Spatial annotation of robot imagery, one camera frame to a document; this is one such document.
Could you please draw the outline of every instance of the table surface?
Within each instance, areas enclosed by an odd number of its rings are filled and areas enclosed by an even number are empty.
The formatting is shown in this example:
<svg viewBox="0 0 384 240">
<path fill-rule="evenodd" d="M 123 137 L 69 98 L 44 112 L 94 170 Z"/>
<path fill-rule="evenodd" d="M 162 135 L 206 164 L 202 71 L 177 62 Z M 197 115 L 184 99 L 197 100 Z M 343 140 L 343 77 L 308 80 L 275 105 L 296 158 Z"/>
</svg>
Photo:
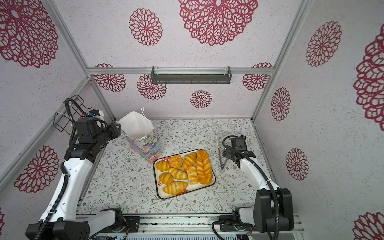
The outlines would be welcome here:
<svg viewBox="0 0 384 240">
<path fill-rule="evenodd" d="M 121 136 L 107 145 L 78 214 L 96 214 L 114 207 L 120 207 L 124 214 L 228 213 L 235 207 L 253 205 L 256 194 L 253 183 L 231 160 L 227 161 L 224 172 L 220 171 L 216 145 L 216 136 L 221 151 L 220 142 L 224 137 L 247 136 L 248 150 L 253 151 L 269 177 L 249 119 L 152 120 L 152 123 L 158 132 L 163 157 L 205 149 L 210 155 L 216 183 L 161 200 L 156 194 L 152 165 L 135 153 L 126 137 Z"/>
</svg>

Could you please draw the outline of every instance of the red mandala pattern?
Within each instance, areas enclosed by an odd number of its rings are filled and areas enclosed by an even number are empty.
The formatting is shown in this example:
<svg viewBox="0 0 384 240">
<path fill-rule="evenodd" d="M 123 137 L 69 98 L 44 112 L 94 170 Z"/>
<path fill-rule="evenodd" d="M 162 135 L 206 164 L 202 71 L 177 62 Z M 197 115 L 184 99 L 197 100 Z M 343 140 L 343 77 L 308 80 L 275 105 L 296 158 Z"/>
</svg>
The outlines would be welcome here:
<svg viewBox="0 0 384 240">
<path fill-rule="evenodd" d="M 179 0 L 184 28 L 200 43 L 223 45 L 252 21 L 257 0 Z"/>
<path fill-rule="evenodd" d="M 165 84 L 152 84 L 149 74 L 140 76 L 136 84 L 140 94 L 148 99 L 155 100 L 162 98 L 167 92 Z"/>
<path fill-rule="evenodd" d="M 5 60 L 23 67 L 49 65 L 56 58 L 55 25 L 39 0 L 2 0 L 0 51 Z"/>
<path fill-rule="evenodd" d="M 271 101 L 271 113 L 276 121 L 281 121 L 287 117 L 291 107 L 291 96 L 285 88 L 279 88 L 273 94 Z"/>
<path fill-rule="evenodd" d="M 372 214 L 366 212 L 359 215 L 359 219 L 354 221 L 352 229 L 354 240 L 383 240 L 384 239 L 384 215 L 380 212 Z"/>
<path fill-rule="evenodd" d="M 5 225 L 4 214 L 1 212 L 1 207 L 0 207 L 0 236 L 1 236 L 1 230 L 3 230 L 4 225 Z"/>
<path fill-rule="evenodd" d="M 97 64 L 96 68 L 114 68 L 110 64 Z M 110 92 L 120 92 L 125 88 L 125 78 L 123 74 L 94 74 L 93 77 L 98 85 Z"/>
<path fill-rule="evenodd" d="M 384 24 L 380 34 L 365 48 L 363 61 L 356 70 L 356 103 L 362 105 L 365 118 L 374 119 L 384 131 Z"/>
<path fill-rule="evenodd" d="M 159 18 L 148 9 L 136 9 L 129 20 L 133 37 L 141 44 L 153 46 L 160 41 L 163 29 Z"/>
<path fill-rule="evenodd" d="M 212 95 L 204 90 L 198 90 L 192 93 L 191 103 L 196 108 L 205 108 L 212 102 Z"/>
<path fill-rule="evenodd" d="M 14 186 L 21 192 L 37 193 L 54 180 L 58 168 L 57 153 L 49 146 L 43 146 L 16 179 Z"/>
<path fill-rule="evenodd" d="M 328 62 L 339 47 L 341 27 L 330 21 L 316 30 L 307 47 L 307 62 L 318 67 Z"/>
<path fill-rule="evenodd" d="M 304 180 L 308 175 L 307 156 L 298 148 L 292 148 L 288 152 L 286 166 L 289 174 L 296 180 Z"/>
<path fill-rule="evenodd" d="M 259 63 L 253 66 L 253 68 L 272 68 L 270 63 Z M 267 74 L 246 74 L 243 76 L 243 85 L 246 89 L 251 91 L 257 91 L 264 88 L 269 75 Z"/>
</svg>

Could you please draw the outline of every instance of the bread roll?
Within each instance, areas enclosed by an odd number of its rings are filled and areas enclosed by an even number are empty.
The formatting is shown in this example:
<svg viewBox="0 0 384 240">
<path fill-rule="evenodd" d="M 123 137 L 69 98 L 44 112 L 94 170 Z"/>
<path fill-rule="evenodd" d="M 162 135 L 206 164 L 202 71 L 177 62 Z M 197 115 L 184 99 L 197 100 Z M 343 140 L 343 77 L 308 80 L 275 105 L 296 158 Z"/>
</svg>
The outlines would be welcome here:
<svg viewBox="0 0 384 240">
<path fill-rule="evenodd" d="M 196 184 L 199 182 L 197 178 L 197 171 L 195 166 L 187 167 L 188 182 L 189 184 Z"/>
<path fill-rule="evenodd" d="M 171 167 L 170 169 L 168 169 L 168 172 L 172 175 L 172 177 L 174 177 L 175 179 L 188 179 L 188 175 L 183 172 L 183 171 L 180 171 L 174 167 Z"/>
<path fill-rule="evenodd" d="M 169 185 L 173 182 L 173 177 L 169 172 L 165 172 L 159 176 L 159 181 L 165 185 Z"/>
<path fill-rule="evenodd" d="M 188 186 L 188 183 L 186 182 L 179 182 L 179 181 L 172 182 L 171 184 L 163 188 L 163 192 L 172 194 L 172 195 L 177 195 L 182 191 L 184 191 L 187 188 L 187 186 Z"/>
<path fill-rule="evenodd" d="M 210 184 L 212 182 L 212 166 L 209 155 L 205 150 L 197 152 L 196 170 L 201 184 Z"/>
<path fill-rule="evenodd" d="M 180 155 L 173 156 L 169 159 L 169 164 L 171 167 L 179 168 L 183 165 L 183 158 Z"/>
<path fill-rule="evenodd" d="M 156 163 L 156 168 L 160 172 L 165 172 L 166 170 L 168 170 L 168 168 L 170 168 L 170 165 L 168 162 L 161 160 L 158 163 Z"/>
<path fill-rule="evenodd" d="M 183 166 L 181 166 L 181 170 L 185 171 L 187 170 L 187 167 L 194 165 L 195 163 L 196 163 L 196 154 L 188 154 L 184 157 Z"/>
</svg>

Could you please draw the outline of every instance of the white tray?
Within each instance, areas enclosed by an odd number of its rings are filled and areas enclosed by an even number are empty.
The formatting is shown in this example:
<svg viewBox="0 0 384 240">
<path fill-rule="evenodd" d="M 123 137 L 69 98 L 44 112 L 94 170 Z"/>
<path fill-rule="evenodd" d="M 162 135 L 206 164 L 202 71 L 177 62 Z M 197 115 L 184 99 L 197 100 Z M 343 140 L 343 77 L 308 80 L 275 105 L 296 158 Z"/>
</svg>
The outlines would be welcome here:
<svg viewBox="0 0 384 240">
<path fill-rule="evenodd" d="M 184 153 L 179 153 L 179 154 L 175 154 L 175 155 L 180 155 L 183 159 L 184 159 L 184 156 L 185 155 L 188 155 L 190 154 L 191 152 L 197 152 L 201 149 L 196 149 L 196 150 L 192 150 L 192 151 L 189 151 L 189 152 L 184 152 Z M 162 157 L 162 158 L 159 158 L 157 159 L 154 163 L 153 163 L 153 172 L 154 172 L 154 175 L 155 175 L 155 184 L 156 184 L 156 191 L 157 191 L 157 196 L 160 198 L 160 199 L 168 199 L 168 198 L 171 198 L 171 197 L 176 197 L 176 196 L 179 196 L 179 195 L 182 195 L 182 194 L 186 194 L 186 193 L 189 193 L 189 192 L 193 192 L 193 191 L 196 191 L 198 189 L 202 189 L 202 188 L 205 188 L 205 187 L 209 187 L 209 186 L 212 186 L 213 184 L 215 184 L 216 182 L 216 177 L 215 177 L 215 174 L 214 172 L 212 171 L 212 182 L 210 184 L 201 184 L 201 183 L 196 183 L 196 184 L 189 184 L 188 183 L 188 186 L 186 188 L 187 191 L 183 191 L 182 193 L 178 194 L 178 195 L 172 195 L 172 194 L 168 194 L 168 193 L 165 193 L 163 191 L 163 188 L 165 188 L 165 184 L 163 185 L 159 185 L 159 176 L 162 174 L 162 173 L 165 173 L 165 172 L 160 172 L 159 170 L 157 170 L 157 168 L 155 167 L 156 163 L 158 163 L 159 161 L 161 160 L 168 160 L 170 157 L 173 157 L 175 155 L 171 155 L 171 156 L 168 156 L 168 157 Z M 174 179 L 174 181 L 181 181 L 181 182 L 188 182 L 188 179 L 186 180 L 182 180 L 182 179 Z"/>
</svg>

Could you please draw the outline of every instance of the bag handle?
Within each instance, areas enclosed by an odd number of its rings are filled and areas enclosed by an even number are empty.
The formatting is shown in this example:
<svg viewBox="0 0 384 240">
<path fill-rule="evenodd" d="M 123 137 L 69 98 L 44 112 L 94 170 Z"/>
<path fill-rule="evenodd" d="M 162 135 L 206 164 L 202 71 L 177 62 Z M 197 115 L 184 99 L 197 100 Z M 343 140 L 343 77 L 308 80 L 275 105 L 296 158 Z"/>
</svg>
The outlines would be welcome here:
<svg viewBox="0 0 384 240">
<path fill-rule="evenodd" d="M 141 115 L 143 115 L 145 117 L 145 119 L 147 119 L 150 122 L 150 120 L 144 115 L 144 106 L 143 105 L 140 105 L 140 110 L 141 110 Z"/>
</svg>

